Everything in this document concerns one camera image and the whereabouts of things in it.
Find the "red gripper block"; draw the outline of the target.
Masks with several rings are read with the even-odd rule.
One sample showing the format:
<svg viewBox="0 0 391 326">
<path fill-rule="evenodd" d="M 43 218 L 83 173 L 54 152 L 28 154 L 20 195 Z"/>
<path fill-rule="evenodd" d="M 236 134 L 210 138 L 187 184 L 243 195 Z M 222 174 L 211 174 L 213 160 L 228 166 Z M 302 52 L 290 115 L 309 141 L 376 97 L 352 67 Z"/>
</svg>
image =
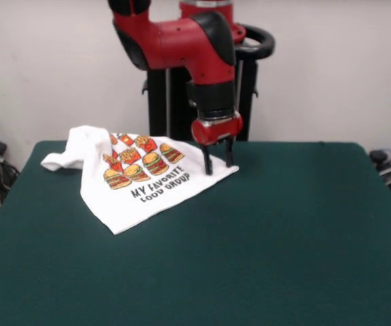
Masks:
<svg viewBox="0 0 391 326">
<path fill-rule="evenodd" d="M 234 165 L 233 144 L 234 138 L 243 129 L 242 116 L 235 111 L 234 115 L 221 120 L 201 120 L 196 119 L 191 124 L 193 139 L 200 144 L 204 157 L 204 167 L 206 175 L 212 175 L 212 162 L 208 146 L 214 145 L 225 139 L 225 162 L 228 168 Z"/>
</svg>

